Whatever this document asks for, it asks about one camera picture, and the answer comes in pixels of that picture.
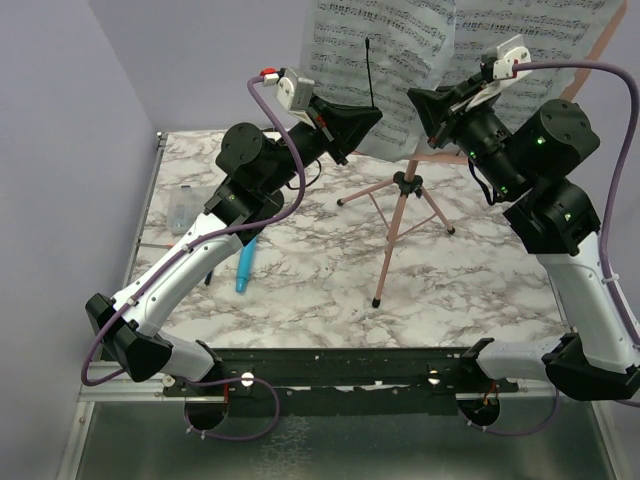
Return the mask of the pink perforated music stand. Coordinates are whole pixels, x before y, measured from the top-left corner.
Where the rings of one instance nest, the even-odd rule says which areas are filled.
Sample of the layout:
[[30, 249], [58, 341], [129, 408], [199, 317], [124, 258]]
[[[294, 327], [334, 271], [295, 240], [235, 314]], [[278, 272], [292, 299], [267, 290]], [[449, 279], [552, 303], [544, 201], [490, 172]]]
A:
[[[585, 55], [585, 58], [587, 60], [599, 59], [599, 57], [602, 55], [602, 52], [610, 42], [612, 36], [616, 32], [616, 29], [618, 28], [621, 20], [626, 14], [628, 1], [615, 1], [615, 2], [618, 2], [619, 5], [614, 5], [614, 6], [617, 6], [617, 8], [615, 9], [615, 12], [605, 17], [607, 22], [604, 24], [601, 34], [598, 36], [596, 40], [594, 40], [593, 44], [591, 45], [592, 48], [590, 49], [588, 54]], [[589, 76], [589, 73], [586, 73], [584, 71], [583, 73], [573, 74], [571, 83], [566, 84], [566, 88], [560, 94], [560, 98], [565, 100], [573, 100], [577, 92], [581, 89], [581, 87], [585, 83], [588, 76]], [[339, 206], [344, 206], [347, 203], [353, 202], [356, 199], [364, 197], [365, 195], [368, 196], [372, 204], [375, 206], [386, 228], [385, 248], [384, 248], [385, 256], [384, 256], [384, 261], [382, 263], [382, 268], [379, 275], [376, 292], [373, 296], [373, 300], [371, 303], [373, 308], [378, 308], [380, 306], [382, 293], [383, 293], [385, 281], [387, 278], [393, 250], [399, 238], [402, 238], [403, 236], [413, 233], [415, 230], [419, 229], [420, 227], [427, 224], [431, 220], [434, 220], [435, 218], [439, 219], [442, 222], [448, 235], [455, 234], [454, 226], [451, 224], [451, 222], [446, 217], [446, 215], [442, 212], [442, 210], [440, 209], [436, 201], [432, 198], [431, 194], [426, 189], [426, 187], [424, 187], [424, 185], [420, 185], [420, 189], [417, 191], [421, 193], [420, 197], [423, 198], [425, 201], [427, 201], [427, 203], [429, 204], [429, 206], [431, 207], [434, 213], [431, 216], [425, 218], [421, 222], [415, 224], [414, 226], [405, 230], [402, 233], [399, 233], [399, 229], [400, 229], [403, 215], [405, 212], [406, 203], [409, 197], [414, 193], [414, 192], [402, 193], [402, 191], [403, 189], [406, 191], [409, 190], [408, 188], [408, 186], [410, 185], [409, 182], [413, 182], [415, 186], [416, 179], [422, 180], [422, 178], [419, 177], [419, 175], [417, 175], [416, 173], [419, 165], [421, 163], [428, 162], [433, 164], [465, 165], [466, 166], [467, 159], [463, 157], [461, 153], [459, 153], [459, 150], [457, 152], [458, 153], [455, 153], [455, 155], [452, 153], [438, 153], [438, 154], [431, 154], [431, 155], [415, 153], [414, 155], [408, 158], [408, 165], [404, 171], [398, 171], [394, 174], [392, 178], [389, 178], [388, 180], [370, 185], [363, 190], [353, 193], [352, 195], [338, 199], [337, 204]], [[395, 204], [395, 209], [393, 211], [393, 216], [390, 222], [385, 217], [384, 211], [380, 208], [374, 196], [374, 192], [383, 190], [389, 186], [394, 186], [394, 187], [397, 187], [398, 189], [398, 197]]]

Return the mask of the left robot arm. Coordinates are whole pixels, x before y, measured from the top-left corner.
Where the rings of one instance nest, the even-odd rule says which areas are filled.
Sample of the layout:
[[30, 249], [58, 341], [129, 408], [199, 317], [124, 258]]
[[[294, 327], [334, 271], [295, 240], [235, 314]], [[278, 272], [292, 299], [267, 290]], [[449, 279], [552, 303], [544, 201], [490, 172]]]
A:
[[216, 158], [226, 176], [187, 233], [130, 285], [87, 301], [97, 339], [131, 380], [165, 373], [186, 378], [202, 395], [220, 385], [214, 352], [201, 341], [163, 332], [168, 316], [217, 265], [296, 210], [284, 205], [287, 183], [323, 154], [346, 164], [382, 117], [374, 106], [339, 105], [318, 96], [308, 111], [309, 123], [297, 123], [277, 140], [251, 123], [229, 128]]

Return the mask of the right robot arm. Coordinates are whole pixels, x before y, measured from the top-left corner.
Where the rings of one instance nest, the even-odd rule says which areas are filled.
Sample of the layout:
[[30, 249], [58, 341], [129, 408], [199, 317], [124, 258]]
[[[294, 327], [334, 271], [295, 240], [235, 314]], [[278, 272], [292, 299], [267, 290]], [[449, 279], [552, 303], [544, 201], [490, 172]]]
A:
[[516, 131], [497, 117], [477, 80], [407, 95], [433, 148], [458, 147], [506, 204], [505, 218], [544, 267], [569, 333], [536, 342], [486, 340], [459, 367], [461, 383], [481, 391], [494, 379], [552, 383], [579, 401], [632, 398], [639, 388], [634, 328], [598, 256], [600, 219], [569, 173], [600, 144], [581, 108], [564, 99], [543, 103]]

